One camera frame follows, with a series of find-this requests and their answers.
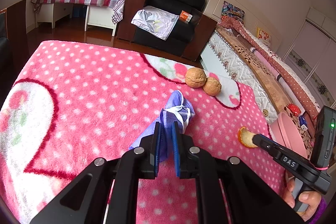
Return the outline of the purple right sleeve forearm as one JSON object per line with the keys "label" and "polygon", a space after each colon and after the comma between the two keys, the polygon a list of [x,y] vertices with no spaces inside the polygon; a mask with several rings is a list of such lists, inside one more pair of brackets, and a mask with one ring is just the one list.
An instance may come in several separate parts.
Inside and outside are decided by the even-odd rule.
{"label": "purple right sleeve forearm", "polygon": [[317,221],[321,218],[323,215],[324,211],[327,208],[327,204],[324,198],[321,198],[321,202],[319,203],[319,206],[317,207],[317,210],[315,211],[314,215],[306,221],[306,223],[309,224],[316,224]]}

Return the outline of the right hand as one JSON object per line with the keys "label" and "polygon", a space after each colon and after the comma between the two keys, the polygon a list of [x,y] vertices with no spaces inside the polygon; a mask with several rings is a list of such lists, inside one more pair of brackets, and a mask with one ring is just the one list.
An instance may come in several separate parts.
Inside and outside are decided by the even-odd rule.
{"label": "right hand", "polygon": [[[282,199],[291,207],[295,206],[295,198],[293,197],[293,191],[295,188],[295,179],[292,178],[288,181]],[[298,215],[307,222],[315,217],[317,211],[321,211],[324,208],[325,202],[322,196],[315,191],[304,191],[299,196],[300,202],[307,205],[305,211],[298,212]]]}

